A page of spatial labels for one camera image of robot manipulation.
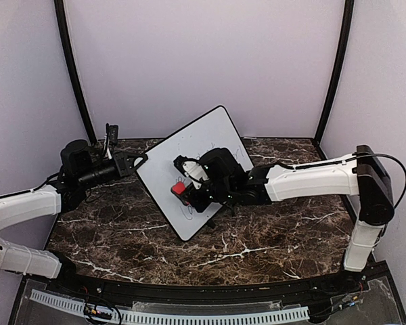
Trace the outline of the white whiteboard with black frame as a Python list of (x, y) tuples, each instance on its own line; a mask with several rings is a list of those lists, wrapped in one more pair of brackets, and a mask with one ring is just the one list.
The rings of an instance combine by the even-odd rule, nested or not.
[(187, 242), (222, 206), (212, 203), (199, 213), (174, 196), (171, 188), (178, 182), (191, 182), (173, 164), (178, 156), (201, 158), (213, 148), (228, 148), (244, 170), (253, 168), (240, 135), (224, 106), (217, 106), (186, 126), (178, 129), (147, 151), (148, 159), (137, 175), (157, 207), (180, 238)]

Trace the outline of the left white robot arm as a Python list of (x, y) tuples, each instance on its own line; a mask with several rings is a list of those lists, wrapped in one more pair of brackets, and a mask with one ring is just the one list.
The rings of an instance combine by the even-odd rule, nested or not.
[[(0, 231), (38, 217), (55, 217), (75, 210), (87, 191), (132, 175), (148, 159), (146, 154), (108, 147), (99, 160), (92, 157), (87, 141), (70, 142), (60, 152), (62, 166), (36, 188), (0, 196)], [(77, 295), (81, 279), (69, 269), (74, 266), (60, 253), (40, 251), (0, 238), (0, 270), (55, 279), (67, 295)]]

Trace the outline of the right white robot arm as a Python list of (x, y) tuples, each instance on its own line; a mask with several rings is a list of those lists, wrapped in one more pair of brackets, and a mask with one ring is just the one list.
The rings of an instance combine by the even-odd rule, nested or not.
[(365, 268), (398, 206), (390, 175), (380, 162), (385, 157), (361, 145), (354, 153), (335, 159), (299, 165), (275, 162), (245, 171), (227, 148), (215, 148), (199, 159), (175, 159), (175, 167), (191, 181), (176, 196), (199, 213), (212, 203), (232, 208), (308, 196), (358, 196), (360, 210), (344, 254), (343, 270), (332, 278), (332, 288), (345, 294), (357, 284), (357, 272)]

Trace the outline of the red whiteboard eraser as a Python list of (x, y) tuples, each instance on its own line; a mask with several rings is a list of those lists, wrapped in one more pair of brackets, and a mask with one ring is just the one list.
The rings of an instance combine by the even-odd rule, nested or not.
[(171, 188), (171, 192), (176, 196), (182, 195), (182, 193), (184, 193), (184, 191), (186, 191), (186, 185), (182, 181), (178, 181)]

